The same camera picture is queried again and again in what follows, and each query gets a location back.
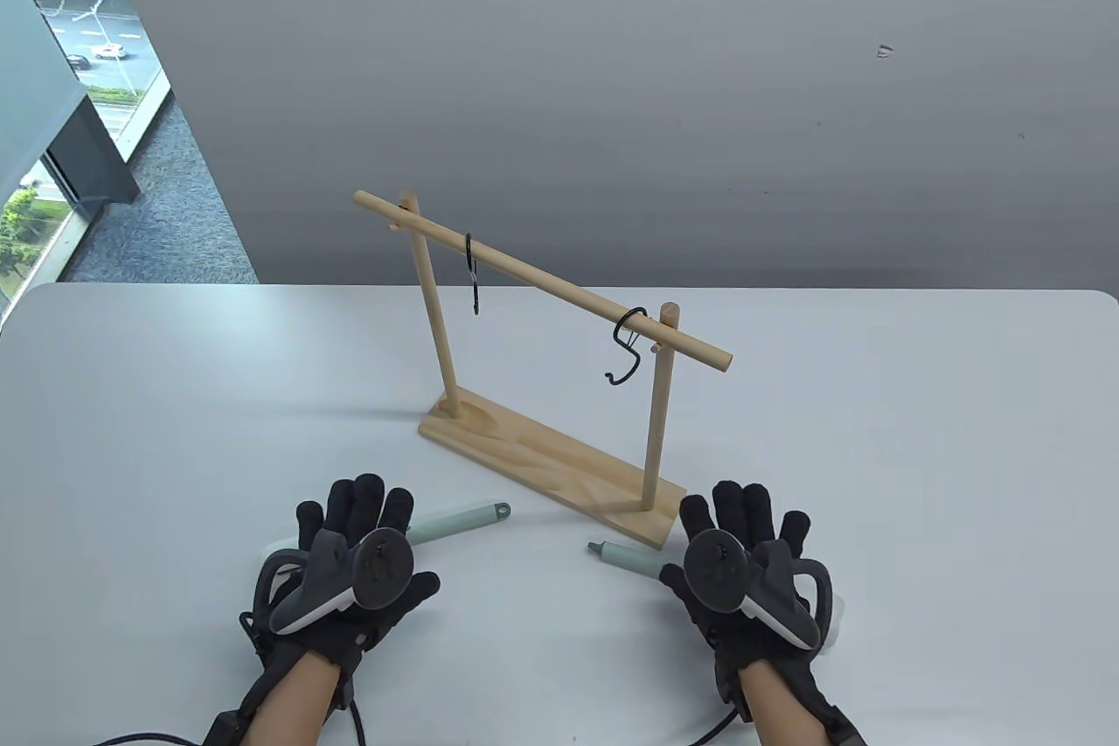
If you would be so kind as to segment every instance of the s-hook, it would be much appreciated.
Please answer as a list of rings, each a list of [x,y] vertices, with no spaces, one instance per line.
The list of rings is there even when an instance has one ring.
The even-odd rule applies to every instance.
[[[478,314],[478,259],[470,253],[470,234],[467,234],[467,271],[470,271],[470,282],[474,286],[474,314]]]
[[[606,381],[611,383],[611,385],[621,385],[621,383],[629,381],[631,375],[636,374],[637,369],[641,366],[641,356],[633,349],[633,343],[637,341],[636,331],[631,331],[630,337],[626,341],[622,341],[622,339],[618,337],[619,331],[621,331],[622,327],[626,325],[626,321],[632,318],[632,315],[638,314],[646,315],[646,318],[649,315],[648,311],[642,309],[642,306],[636,306],[634,309],[627,311],[626,314],[621,315],[621,318],[618,319],[618,323],[614,323],[614,342],[633,357],[633,366],[630,368],[630,371],[623,375],[620,379],[615,379],[613,374],[606,374]]]

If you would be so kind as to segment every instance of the white car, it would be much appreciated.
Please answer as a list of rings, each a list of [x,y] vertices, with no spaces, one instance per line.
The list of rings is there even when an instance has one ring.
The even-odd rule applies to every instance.
[[[90,50],[95,58],[124,58],[128,55],[120,43],[103,43],[101,46],[90,47]]]

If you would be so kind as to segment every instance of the wooden base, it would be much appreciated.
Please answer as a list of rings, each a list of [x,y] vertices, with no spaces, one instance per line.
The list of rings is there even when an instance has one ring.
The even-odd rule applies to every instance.
[[[664,547],[679,511],[684,487],[660,479],[652,510],[641,510],[643,471],[574,437],[459,389],[462,415],[435,403],[420,434],[482,466],[542,491],[651,547]]]

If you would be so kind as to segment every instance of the black glove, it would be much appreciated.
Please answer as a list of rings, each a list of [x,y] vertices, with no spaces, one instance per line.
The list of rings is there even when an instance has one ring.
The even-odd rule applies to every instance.
[[[300,550],[310,550],[316,535],[323,529],[344,535],[347,545],[352,547],[378,527],[406,532],[411,518],[412,494],[407,490],[394,488],[385,498],[385,482],[378,475],[366,474],[356,481],[336,481],[330,488],[325,516],[316,501],[304,501],[297,507],[299,547]],[[432,572],[421,572],[413,575],[396,601],[382,610],[364,610],[352,605],[344,612],[321,617],[299,632],[278,636],[267,629],[269,617],[272,610],[295,589],[300,578],[300,574],[295,573],[280,586],[263,614],[252,615],[252,629],[246,627],[246,631],[250,631],[250,638],[265,667],[278,645],[293,643],[341,668],[340,688],[348,684],[364,653],[379,644],[402,617],[439,592],[439,576]]]
[[[746,550],[753,553],[755,547],[774,539],[770,494],[760,483],[751,483],[743,490],[739,483],[722,481],[712,490],[712,500],[715,502],[718,527],[739,539]],[[685,498],[680,502],[680,522],[688,539],[714,528],[707,499],[702,495]],[[808,516],[802,511],[786,513],[778,538],[788,544],[793,558],[799,558],[803,553],[810,526]],[[760,558],[765,553],[763,549],[755,556]],[[673,564],[661,567],[660,582],[684,602],[692,623],[695,623],[704,640],[715,651],[715,681],[720,695],[724,702],[731,702],[739,709],[744,720],[751,721],[752,715],[742,695],[740,670],[745,670],[756,661],[767,660],[774,667],[781,662],[782,667],[803,668],[808,671],[812,651],[794,648],[761,621],[749,618],[741,611],[722,613],[707,608],[688,587],[683,567]]]

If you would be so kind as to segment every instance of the light green handle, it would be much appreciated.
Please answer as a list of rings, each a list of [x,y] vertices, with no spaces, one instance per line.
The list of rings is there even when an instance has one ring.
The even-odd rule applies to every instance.
[[[433,542],[435,539],[443,539],[455,533],[473,530],[474,528],[483,528],[487,525],[505,521],[505,519],[509,518],[510,512],[511,509],[507,502],[499,501],[496,504],[487,504],[486,507],[464,511],[464,513],[454,513],[452,516],[444,516],[441,519],[420,522],[408,528],[408,544],[415,547],[424,542]]]
[[[612,566],[623,567],[627,572],[633,572],[652,579],[660,579],[660,569],[665,565],[665,558],[657,554],[633,550],[624,545],[615,542],[587,542],[586,546],[592,553],[599,554],[603,563]]]

